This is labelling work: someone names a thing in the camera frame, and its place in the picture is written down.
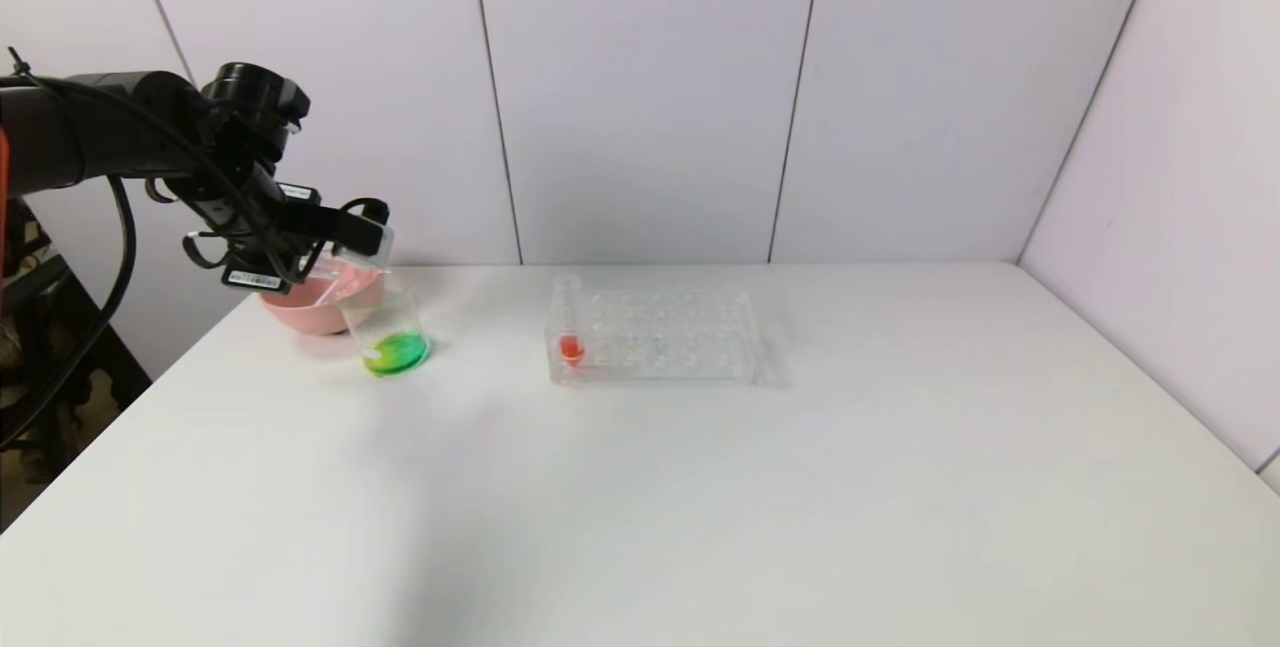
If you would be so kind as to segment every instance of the orange object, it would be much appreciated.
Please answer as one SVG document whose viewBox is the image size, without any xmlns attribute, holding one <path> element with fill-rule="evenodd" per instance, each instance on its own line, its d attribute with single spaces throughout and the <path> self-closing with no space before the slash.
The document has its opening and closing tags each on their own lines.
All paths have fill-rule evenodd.
<svg viewBox="0 0 1280 647">
<path fill-rule="evenodd" d="M 576 366 L 585 354 L 586 350 L 582 348 L 582 341 L 577 334 L 561 334 L 561 356 L 566 363 Z"/>
</svg>

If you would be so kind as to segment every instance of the white table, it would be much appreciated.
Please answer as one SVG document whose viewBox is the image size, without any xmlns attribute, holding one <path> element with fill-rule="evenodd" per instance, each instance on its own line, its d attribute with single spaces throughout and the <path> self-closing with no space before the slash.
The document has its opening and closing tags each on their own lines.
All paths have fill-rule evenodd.
<svg viewBox="0 0 1280 647">
<path fill-rule="evenodd" d="M 412 270 L 429 364 L 246 301 L 0 537 L 4 647 L 1280 644 L 1280 500 L 1009 265 L 740 286 L 771 386 L 552 386 L 552 269 Z"/>
</svg>

